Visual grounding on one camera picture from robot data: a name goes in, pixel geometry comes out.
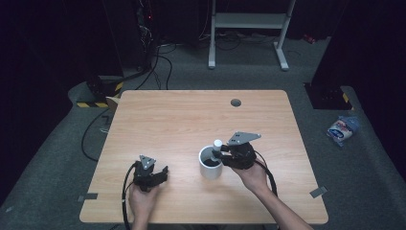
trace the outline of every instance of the round hole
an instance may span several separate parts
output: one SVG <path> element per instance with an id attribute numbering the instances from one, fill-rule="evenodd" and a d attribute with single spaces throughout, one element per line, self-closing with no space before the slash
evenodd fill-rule
<path id="1" fill-rule="evenodd" d="M 232 99 L 231 105 L 234 107 L 239 107 L 241 105 L 241 101 L 239 99 Z"/>

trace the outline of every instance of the tape strip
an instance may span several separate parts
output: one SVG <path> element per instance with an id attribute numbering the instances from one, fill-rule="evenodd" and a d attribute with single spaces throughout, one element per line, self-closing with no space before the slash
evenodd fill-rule
<path id="1" fill-rule="evenodd" d="M 326 192 L 328 192 L 328 189 L 325 186 L 322 186 L 318 189 L 313 190 L 312 192 L 310 192 L 310 194 L 311 196 L 313 196 L 313 198 L 315 198 L 317 196 L 325 194 Z"/>
<path id="2" fill-rule="evenodd" d="M 80 195 L 78 197 L 78 202 L 82 203 L 85 199 L 97 199 L 98 194 L 87 194 L 87 195 Z"/>

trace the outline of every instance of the dark background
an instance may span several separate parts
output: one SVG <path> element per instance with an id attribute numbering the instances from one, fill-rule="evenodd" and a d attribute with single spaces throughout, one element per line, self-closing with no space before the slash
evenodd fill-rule
<path id="1" fill-rule="evenodd" d="M 111 3 L 95 1 L 98 7 L 91 9 L 99 11 L 74 18 L 78 25 L 81 20 L 95 22 L 95 15 L 99 18 L 89 26 L 98 35 L 90 33 L 83 38 L 79 47 L 87 49 L 77 50 L 72 49 L 77 47 L 72 37 L 83 34 L 70 30 L 73 18 L 69 6 L 76 6 L 79 12 L 88 10 L 89 6 L 81 7 L 81 1 L 20 0 L 1 4 L 1 120 L 5 124 L 0 150 L 2 202 L 42 142 L 72 107 L 67 97 L 69 89 L 88 80 L 89 75 L 124 74 L 123 56 L 112 39 L 114 33 L 107 23 L 108 15 L 101 7 L 107 2 Z M 161 22 L 159 33 L 172 41 L 196 44 L 204 28 L 207 1 L 155 3 L 161 6 L 156 19 Z M 220 11 L 229 12 L 286 10 L 284 1 L 232 0 L 229 8 L 226 8 L 227 1 L 217 3 Z M 313 81 L 320 85 L 351 85 L 355 89 L 376 134 L 403 177 L 405 10 L 403 1 L 396 0 L 298 0 L 287 33 L 293 39 L 301 39 L 304 34 L 315 39 L 332 36 Z"/>

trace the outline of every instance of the wooden table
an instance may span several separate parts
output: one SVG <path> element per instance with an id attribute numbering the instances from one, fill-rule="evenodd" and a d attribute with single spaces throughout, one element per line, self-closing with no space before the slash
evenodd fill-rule
<path id="1" fill-rule="evenodd" d="M 308 223 L 327 222 L 323 199 L 309 194 L 319 186 L 281 90 L 125 91 L 88 191 L 98 197 L 84 201 L 80 219 L 123 222 L 124 177 L 143 154 L 157 160 L 155 173 L 169 166 L 150 222 L 275 222 L 230 168 L 216 180 L 200 174 L 199 151 L 236 131 L 261 134 L 250 143 L 274 174 L 280 199 Z"/>

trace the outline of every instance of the yellow warning stripe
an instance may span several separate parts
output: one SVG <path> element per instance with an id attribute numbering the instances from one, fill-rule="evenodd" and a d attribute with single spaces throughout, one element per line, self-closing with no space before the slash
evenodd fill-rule
<path id="1" fill-rule="evenodd" d="M 343 99 L 344 99 L 344 102 L 346 102 L 346 104 L 350 101 L 349 97 L 347 97 L 347 95 L 345 93 L 343 93 Z"/>
<path id="2" fill-rule="evenodd" d="M 120 92 L 117 92 L 117 91 L 120 91 L 122 88 L 123 88 L 123 83 L 120 82 L 119 84 L 117 84 L 115 92 L 120 93 Z"/>
<path id="3" fill-rule="evenodd" d="M 77 103 L 78 107 L 108 107 L 107 103 Z"/>

